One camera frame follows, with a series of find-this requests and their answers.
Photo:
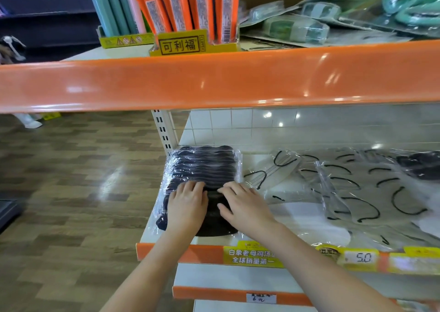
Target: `hand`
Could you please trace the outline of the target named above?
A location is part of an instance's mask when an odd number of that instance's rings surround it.
[[[278,223],[264,199],[254,189],[237,182],[227,182],[218,192],[226,197],[231,207],[229,210],[225,205],[217,204],[220,215],[252,239],[261,240],[265,230]]]
[[[184,182],[170,194],[166,232],[194,238],[208,209],[208,192],[203,192],[204,186],[204,182]]]

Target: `person's left hand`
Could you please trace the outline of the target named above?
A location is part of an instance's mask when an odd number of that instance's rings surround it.
[[[194,238],[208,209],[208,192],[203,192],[204,186],[204,182],[184,182],[171,193],[166,232]]]

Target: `orange price rail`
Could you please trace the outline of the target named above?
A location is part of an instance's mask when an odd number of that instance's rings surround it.
[[[440,101],[440,41],[2,65],[0,113]]]

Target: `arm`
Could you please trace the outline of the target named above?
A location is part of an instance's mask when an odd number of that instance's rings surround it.
[[[278,223],[266,202],[253,189],[228,182],[219,189],[231,207],[219,204],[220,213],[232,226],[274,252],[318,311],[402,312],[331,259]]]
[[[168,226],[101,312],[154,312],[165,282],[200,229],[208,207],[203,182],[180,184],[168,202]]]

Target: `person's right hand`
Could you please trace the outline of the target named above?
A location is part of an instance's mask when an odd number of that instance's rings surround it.
[[[234,228],[259,240],[264,232],[277,224],[264,199],[254,189],[237,182],[227,182],[218,189],[228,200],[229,210],[225,205],[217,204],[220,215]]]

